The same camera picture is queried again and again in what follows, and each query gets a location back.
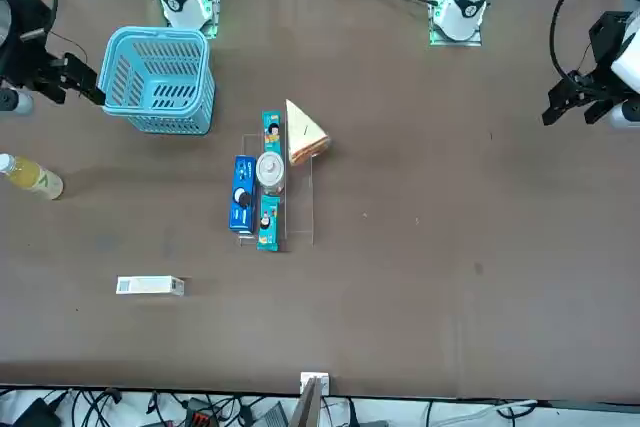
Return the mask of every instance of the blue basket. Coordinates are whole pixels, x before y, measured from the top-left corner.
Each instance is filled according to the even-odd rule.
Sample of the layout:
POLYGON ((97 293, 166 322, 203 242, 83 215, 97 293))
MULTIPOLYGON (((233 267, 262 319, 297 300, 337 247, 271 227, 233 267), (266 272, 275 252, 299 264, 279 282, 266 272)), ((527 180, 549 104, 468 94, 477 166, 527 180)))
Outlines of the blue basket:
POLYGON ((98 86, 109 115, 158 134, 206 134, 215 84, 197 30, 123 27, 109 39, 98 86))

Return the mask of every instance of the small carton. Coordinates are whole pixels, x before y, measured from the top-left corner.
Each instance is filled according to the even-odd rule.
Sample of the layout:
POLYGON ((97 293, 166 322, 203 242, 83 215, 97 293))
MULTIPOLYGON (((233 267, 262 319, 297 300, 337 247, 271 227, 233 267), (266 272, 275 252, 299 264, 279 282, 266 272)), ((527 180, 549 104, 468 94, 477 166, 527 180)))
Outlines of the small carton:
POLYGON ((279 197, 262 196, 258 227, 258 250, 278 250, 278 204, 279 197))
POLYGON ((264 151, 275 152, 282 156, 280 149, 280 112, 263 112, 262 125, 264 127, 264 151))
POLYGON ((172 275, 119 276, 116 294, 184 295, 184 280, 172 275))
POLYGON ((253 233, 257 190, 255 157, 236 156, 229 206, 229 229, 232 232, 253 233))

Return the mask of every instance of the sandwich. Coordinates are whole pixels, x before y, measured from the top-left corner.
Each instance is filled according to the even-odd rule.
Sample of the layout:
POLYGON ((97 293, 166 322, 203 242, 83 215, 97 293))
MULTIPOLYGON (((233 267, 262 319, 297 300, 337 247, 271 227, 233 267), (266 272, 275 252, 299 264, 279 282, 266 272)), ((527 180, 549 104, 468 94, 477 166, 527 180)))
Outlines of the sandwich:
POLYGON ((291 165, 305 163, 331 143, 325 131, 290 100, 287 100, 287 134, 291 165))

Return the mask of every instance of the metal can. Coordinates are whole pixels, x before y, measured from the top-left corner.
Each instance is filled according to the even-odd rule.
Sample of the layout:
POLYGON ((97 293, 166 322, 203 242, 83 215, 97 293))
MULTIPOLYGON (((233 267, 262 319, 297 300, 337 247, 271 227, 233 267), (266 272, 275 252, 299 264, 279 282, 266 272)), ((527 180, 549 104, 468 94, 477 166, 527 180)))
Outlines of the metal can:
POLYGON ((258 182, 265 194, 279 194, 284 189, 284 162, 277 152, 265 152, 256 164, 258 182))

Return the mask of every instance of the tabletop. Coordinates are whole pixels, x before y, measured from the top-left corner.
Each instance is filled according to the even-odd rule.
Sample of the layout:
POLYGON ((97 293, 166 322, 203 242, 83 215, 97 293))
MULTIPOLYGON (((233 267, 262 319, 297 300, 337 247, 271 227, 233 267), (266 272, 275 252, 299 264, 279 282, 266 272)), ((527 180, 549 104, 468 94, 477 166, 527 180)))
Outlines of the tabletop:
MULTIPOLYGON (((36 97, 0 149, 66 190, 0 183, 3 381, 294 393, 326 371, 339 394, 636 399, 640 137, 578 110, 542 126, 556 1, 491 0, 465 48, 429 47, 405 0, 223 0, 204 137, 36 97), (333 144, 314 245, 268 254, 236 244, 228 203, 242 134, 285 99, 333 144), (115 295, 163 274, 188 295, 115 295)), ((567 70, 617 6, 566 1, 567 70)), ((99 70, 118 27, 157 22, 153 0, 60 0, 54 31, 99 70)))

